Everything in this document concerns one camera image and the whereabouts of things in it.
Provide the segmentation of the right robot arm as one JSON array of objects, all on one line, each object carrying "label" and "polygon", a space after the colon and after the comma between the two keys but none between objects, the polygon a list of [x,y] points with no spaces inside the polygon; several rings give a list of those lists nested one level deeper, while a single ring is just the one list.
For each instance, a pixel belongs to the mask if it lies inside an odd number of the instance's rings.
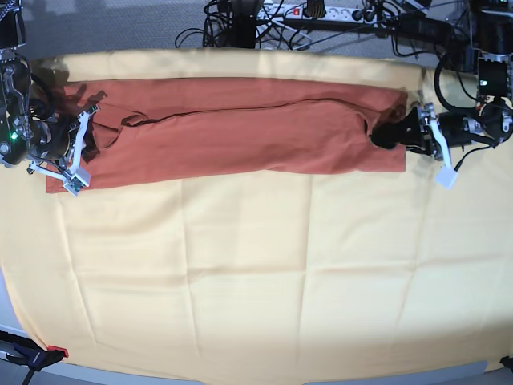
[{"label": "right robot arm", "polygon": [[55,110],[54,94],[18,52],[26,43],[20,1],[1,2],[1,164],[14,168],[24,160],[30,171],[48,164],[62,174],[80,169],[84,138],[94,104],[78,115]]}]

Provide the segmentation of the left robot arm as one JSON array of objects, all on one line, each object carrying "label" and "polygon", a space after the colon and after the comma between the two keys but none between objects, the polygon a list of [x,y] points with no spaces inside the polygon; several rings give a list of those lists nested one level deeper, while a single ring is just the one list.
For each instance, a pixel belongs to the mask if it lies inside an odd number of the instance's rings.
[{"label": "left robot arm", "polygon": [[[454,23],[414,13],[384,21],[395,37],[430,43],[442,49],[434,71],[434,93],[445,108],[437,114],[427,103],[413,108],[397,123],[373,129],[373,144],[385,149],[403,145],[418,154],[447,160],[451,148],[481,143],[494,148],[512,135],[512,3],[468,1]],[[473,107],[457,107],[442,93],[442,73],[451,70],[477,77],[469,99]]]}]

